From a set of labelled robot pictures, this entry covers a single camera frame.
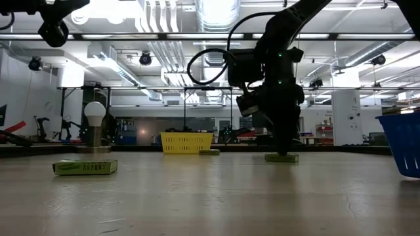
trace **red object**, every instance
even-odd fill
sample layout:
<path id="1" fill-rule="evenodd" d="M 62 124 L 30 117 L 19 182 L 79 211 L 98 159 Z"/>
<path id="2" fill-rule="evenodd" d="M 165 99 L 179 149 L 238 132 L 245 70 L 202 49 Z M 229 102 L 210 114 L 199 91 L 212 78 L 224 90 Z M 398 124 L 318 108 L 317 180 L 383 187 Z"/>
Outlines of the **red object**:
<path id="1" fill-rule="evenodd" d="M 15 125 L 13 125 L 12 127 L 6 128 L 4 131 L 9 132 L 9 133 L 13 133 L 16 130 L 20 130 L 21 128 L 25 127 L 26 123 L 25 121 L 21 121 Z"/>

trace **security camera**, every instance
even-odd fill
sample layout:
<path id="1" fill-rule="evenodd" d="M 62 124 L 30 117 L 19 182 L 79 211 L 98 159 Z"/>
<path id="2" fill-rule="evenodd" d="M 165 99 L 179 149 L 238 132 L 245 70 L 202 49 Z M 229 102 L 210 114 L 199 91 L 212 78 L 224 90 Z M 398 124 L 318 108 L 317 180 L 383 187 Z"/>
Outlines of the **security camera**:
<path id="1" fill-rule="evenodd" d="M 39 56 L 32 57 L 32 60 L 29 62 L 28 67 L 32 71 L 41 71 L 44 67 L 44 65 L 41 61 L 41 57 L 39 57 Z"/>
<path id="2" fill-rule="evenodd" d="M 376 65 L 380 65 L 380 66 L 382 66 L 383 64 L 385 64 L 385 62 L 387 62 L 387 59 L 386 59 L 383 55 L 380 55 L 380 56 L 378 56 L 378 57 L 374 58 L 374 59 L 371 61 L 371 63 L 372 63 L 374 66 L 376 66 Z"/>
<path id="3" fill-rule="evenodd" d="M 143 66 L 149 66 L 152 63 L 152 57 L 150 57 L 149 51 L 143 51 L 140 57 L 140 64 Z"/>
<path id="4" fill-rule="evenodd" d="M 309 84 L 309 87 L 310 88 L 319 88 L 319 87 L 322 87 L 323 85 L 324 85 L 324 83 L 323 83 L 322 79 L 317 78 Z"/>

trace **black robot arm segment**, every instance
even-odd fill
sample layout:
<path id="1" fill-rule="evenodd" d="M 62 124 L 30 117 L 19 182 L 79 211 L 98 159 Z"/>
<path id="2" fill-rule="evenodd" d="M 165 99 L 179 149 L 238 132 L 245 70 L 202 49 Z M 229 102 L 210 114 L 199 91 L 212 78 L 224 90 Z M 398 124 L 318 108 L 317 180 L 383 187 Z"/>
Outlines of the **black robot arm segment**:
<path id="1" fill-rule="evenodd" d="M 419 19 L 419 1 L 418 0 L 391 0 L 395 2 L 406 17 L 416 38 L 420 40 L 420 19 Z"/>
<path id="2" fill-rule="evenodd" d="M 0 13 L 3 16 L 11 13 L 11 23 L 13 23 L 15 12 L 28 14 L 39 12 L 44 23 L 38 33 L 51 47 L 61 47 L 66 43 L 69 34 L 67 26 L 62 21 L 63 18 L 89 2 L 90 0 L 55 0 L 51 4 L 46 0 L 6 0 L 1 3 Z"/>
<path id="3" fill-rule="evenodd" d="M 278 12 L 266 25 L 265 32 L 255 47 L 256 54 L 268 50 L 287 50 L 302 28 L 332 0 L 300 0 Z"/>

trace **green cardboard box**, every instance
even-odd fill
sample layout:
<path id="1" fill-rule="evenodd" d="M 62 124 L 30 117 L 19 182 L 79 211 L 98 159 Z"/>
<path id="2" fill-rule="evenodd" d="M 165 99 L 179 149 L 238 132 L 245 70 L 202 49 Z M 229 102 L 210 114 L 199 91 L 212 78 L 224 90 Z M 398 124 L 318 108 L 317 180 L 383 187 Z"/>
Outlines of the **green cardboard box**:
<path id="1" fill-rule="evenodd" d="M 61 160 L 52 164 L 56 175 L 112 174 L 117 169 L 117 160 Z"/>

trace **black cable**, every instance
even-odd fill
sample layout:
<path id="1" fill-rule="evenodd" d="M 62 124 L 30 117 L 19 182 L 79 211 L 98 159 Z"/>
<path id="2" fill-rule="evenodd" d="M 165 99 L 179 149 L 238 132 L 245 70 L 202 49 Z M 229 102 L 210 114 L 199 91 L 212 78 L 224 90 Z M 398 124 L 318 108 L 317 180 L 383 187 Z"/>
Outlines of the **black cable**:
<path id="1" fill-rule="evenodd" d="M 230 32 L 229 32 L 229 36 L 228 36 L 228 42 L 227 42 L 227 47 L 226 47 L 226 50 L 223 50 L 223 49 L 206 49 L 206 50 L 203 50 L 203 51 L 201 51 L 201 52 L 199 52 L 199 53 L 197 53 L 192 59 L 191 59 L 191 61 L 188 63 L 188 65 L 187 65 L 187 68 L 186 68 L 186 72 L 187 72 L 187 74 L 188 74 L 188 76 L 189 76 L 189 78 L 191 79 L 191 81 L 192 82 L 194 82 L 195 84 L 197 84 L 197 85 L 209 85 L 209 84 L 211 84 L 211 83 L 213 83 L 213 82 L 215 82 L 225 71 L 226 71 L 226 69 L 228 68 L 228 63 L 227 62 L 225 62 L 225 65 L 224 65 L 224 67 L 223 67 L 223 69 L 222 69 L 222 71 L 219 73 L 219 74 L 217 74 L 216 75 L 216 77 L 214 77 L 214 78 L 212 78 L 212 79 L 210 79 L 209 81 L 206 81 L 206 82 L 199 82 L 199 81 L 197 81 L 196 79 L 194 79 L 193 77 L 192 77 L 192 74 L 191 74 L 191 67 L 192 67 L 192 64 L 200 57 L 200 56 L 203 56 L 204 54 L 206 54 L 206 53 L 208 53 L 208 52 L 221 52 L 221 53 L 223 53 L 224 55 L 227 55 L 227 56 L 230 56 L 231 57 L 231 59 L 233 59 L 233 60 L 236 60 L 235 59 L 235 56 L 232 54 L 232 53 L 230 53 L 230 42 L 231 42 L 231 39 L 232 39 L 232 35 L 234 34 L 234 32 L 235 32 L 235 30 L 239 27 L 239 26 L 241 26 L 245 21 L 247 21 L 247 20 L 249 20 L 249 19 L 252 19 L 252 18 L 255 18 L 255 17 L 259 17 L 259 16 L 270 16 L 270 15 L 275 15 L 275 14 L 278 14 L 279 12 L 259 12 L 259 13 L 255 13 L 255 14 L 251 14 L 251 15 L 249 15 L 249 16 L 247 16 L 247 17 L 245 17 L 244 19 L 242 19 L 242 20 L 240 20 L 233 28 L 232 28 L 232 30 L 230 30 Z"/>
<path id="2" fill-rule="evenodd" d="M 0 27 L 0 30 L 7 30 L 7 29 L 9 29 L 10 27 L 13 26 L 13 24 L 14 24 L 14 13 L 12 12 L 10 14 L 10 16 L 11 16 L 10 23 L 8 23 L 6 26 Z"/>

